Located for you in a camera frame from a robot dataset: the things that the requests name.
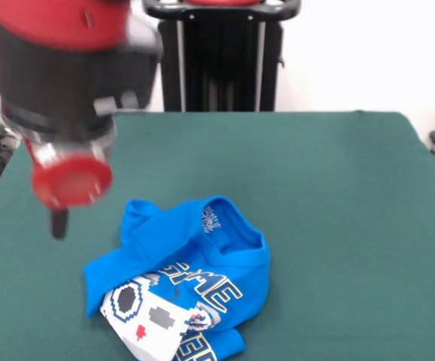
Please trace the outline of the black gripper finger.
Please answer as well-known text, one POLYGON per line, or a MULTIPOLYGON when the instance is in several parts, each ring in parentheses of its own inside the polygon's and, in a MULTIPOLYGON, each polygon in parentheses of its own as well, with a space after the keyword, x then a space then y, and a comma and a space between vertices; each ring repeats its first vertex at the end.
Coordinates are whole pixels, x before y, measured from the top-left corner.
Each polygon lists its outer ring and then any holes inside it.
POLYGON ((50 210, 50 233, 56 240, 64 240, 68 229, 69 210, 51 209, 50 210))

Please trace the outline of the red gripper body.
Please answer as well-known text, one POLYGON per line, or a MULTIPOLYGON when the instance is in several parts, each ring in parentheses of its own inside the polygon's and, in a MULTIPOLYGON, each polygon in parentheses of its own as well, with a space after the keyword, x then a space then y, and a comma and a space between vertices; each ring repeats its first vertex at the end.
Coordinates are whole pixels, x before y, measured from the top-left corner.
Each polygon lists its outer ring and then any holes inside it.
POLYGON ((38 143, 24 139, 32 159, 32 190, 54 210, 96 202, 110 189, 113 173, 108 159, 113 137, 94 141, 38 143))

